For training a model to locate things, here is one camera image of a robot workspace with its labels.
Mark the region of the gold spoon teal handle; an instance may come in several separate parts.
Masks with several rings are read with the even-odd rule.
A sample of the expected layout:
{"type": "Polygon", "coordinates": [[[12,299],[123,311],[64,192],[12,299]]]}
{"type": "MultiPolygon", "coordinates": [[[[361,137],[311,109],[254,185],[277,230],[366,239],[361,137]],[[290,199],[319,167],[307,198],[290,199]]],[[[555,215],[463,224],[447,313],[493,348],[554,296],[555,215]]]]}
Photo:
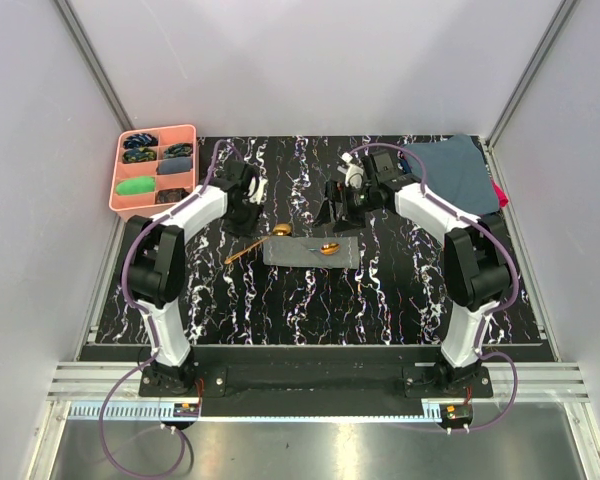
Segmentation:
{"type": "Polygon", "coordinates": [[[329,242],[321,245],[320,247],[311,247],[308,249],[309,252],[319,253],[325,256],[331,256],[336,254],[340,250],[341,246],[337,242],[329,242]]]}

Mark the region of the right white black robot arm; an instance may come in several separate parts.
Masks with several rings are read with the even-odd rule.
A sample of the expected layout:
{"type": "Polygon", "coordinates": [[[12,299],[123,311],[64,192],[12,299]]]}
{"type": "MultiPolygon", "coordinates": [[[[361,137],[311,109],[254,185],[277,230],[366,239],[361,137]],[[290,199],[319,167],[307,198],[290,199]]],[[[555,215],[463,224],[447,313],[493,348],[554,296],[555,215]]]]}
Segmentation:
{"type": "Polygon", "coordinates": [[[331,225],[338,233],[362,229],[367,214],[387,210],[441,244],[451,320],[439,359],[416,385],[456,396],[479,375],[488,315],[518,295],[515,263],[503,244],[504,223],[496,214],[469,214],[435,194],[425,171],[406,173],[396,166],[391,145],[373,148],[368,154],[361,148],[342,154],[345,178],[327,182],[314,224],[331,225]]]}

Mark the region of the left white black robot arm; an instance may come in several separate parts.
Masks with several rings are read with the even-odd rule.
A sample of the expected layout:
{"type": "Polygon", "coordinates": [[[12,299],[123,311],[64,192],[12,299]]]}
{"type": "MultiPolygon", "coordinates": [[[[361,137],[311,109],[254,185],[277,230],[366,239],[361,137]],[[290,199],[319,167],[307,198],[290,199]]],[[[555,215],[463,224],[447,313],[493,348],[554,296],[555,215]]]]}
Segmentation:
{"type": "Polygon", "coordinates": [[[176,396],[194,388],[194,353],[178,304],[186,280],[186,244],[216,220],[229,235],[252,235],[265,186],[256,167],[228,160],[217,177],[207,178],[171,208],[127,221],[118,274],[125,299],[140,312],[149,335],[150,359],[142,364],[147,384],[176,396]]]}

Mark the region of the grey stitched cloth napkin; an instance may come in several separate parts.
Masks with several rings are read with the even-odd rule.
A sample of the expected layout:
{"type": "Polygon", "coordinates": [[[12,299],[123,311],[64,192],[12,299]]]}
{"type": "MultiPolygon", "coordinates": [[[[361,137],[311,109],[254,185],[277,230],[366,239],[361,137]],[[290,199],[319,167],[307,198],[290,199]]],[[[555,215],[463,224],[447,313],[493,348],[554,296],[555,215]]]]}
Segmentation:
{"type": "Polygon", "coordinates": [[[357,269],[361,254],[357,237],[274,237],[263,244],[263,263],[267,266],[289,268],[357,269]],[[331,256],[309,252],[329,242],[340,244],[331,256]]]}

